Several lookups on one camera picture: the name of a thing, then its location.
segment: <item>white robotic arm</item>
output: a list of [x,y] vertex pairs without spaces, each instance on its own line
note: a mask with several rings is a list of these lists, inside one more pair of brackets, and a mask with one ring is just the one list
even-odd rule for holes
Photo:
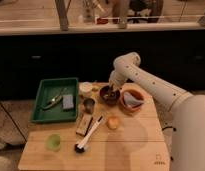
[[174,114],[171,171],[205,171],[205,95],[192,95],[138,68],[136,52],[114,61],[109,83],[120,88],[127,79],[148,91]]

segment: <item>bowl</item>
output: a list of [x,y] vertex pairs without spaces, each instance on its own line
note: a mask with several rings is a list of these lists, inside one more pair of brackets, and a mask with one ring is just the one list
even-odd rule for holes
[[100,97],[107,105],[113,106],[117,104],[120,98],[120,91],[111,91],[110,87],[107,85],[100,89]]
[[[125,100],[124,100],[124,93],[126,93],[126,92],[129,92],[136,100],[140,100],[140,103],[139,104],[137,104],[136,106],[129,106],[129,105],[126,105],[126,103],[125,103]],[[143,102],[144,102],[144,97],[143,97],[143,95],[139,92],[139,91],[137,91],[137,90],[134,90],[134,89],[127,89],[127,90],[124,90],[124,91],[122,91],[121,92],[121,95],[120,95],[120,104],[121,104],[121,106],[124,108],[124,109],[126,109],[127,111],[129,111],[129,112],[136,112],[136,111],[138,111],[138,110],[140,110],[141,109],[141,106],[142,106],[142,104],[143,104]]]

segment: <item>green plastic tray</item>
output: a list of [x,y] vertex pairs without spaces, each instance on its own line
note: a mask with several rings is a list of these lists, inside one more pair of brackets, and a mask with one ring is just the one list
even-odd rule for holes
[[[41,80],[34,108],[31,115],[33,123],[72,122],[78,115],[78,78],[59,78]],[[62,92],[62,95],[72,94],[74,108],[63,110],[63,101],[48,110],[43,110],[47,102]]]

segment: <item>wooden table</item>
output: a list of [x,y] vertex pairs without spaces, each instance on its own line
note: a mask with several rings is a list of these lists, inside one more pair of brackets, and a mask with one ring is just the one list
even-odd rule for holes
[[[103,115],[104,121],[92,135],[85,153],[78,154],[74,151],[74,144],[82,139],[75,133],[83,113],[82,104],[79,106],[76,122],[33,125],[18,165],[19,169],[168,171],[169,154],[153,98],[134,83],[127,83],[123,87],[128,88],[137,89],[145,99],[141,110],[133,115],[120,110],[118,105],[107,106],[99,98],[99,92],[93,92],[92,98],[96,100],[93,117],[97,119]],[[110,130],[105,124],[110,115],[116,115],[121,120],[117,130]],[[61,137],[61,149],[58,152],[45,148],[45,140],[51,134],[59,134]]]

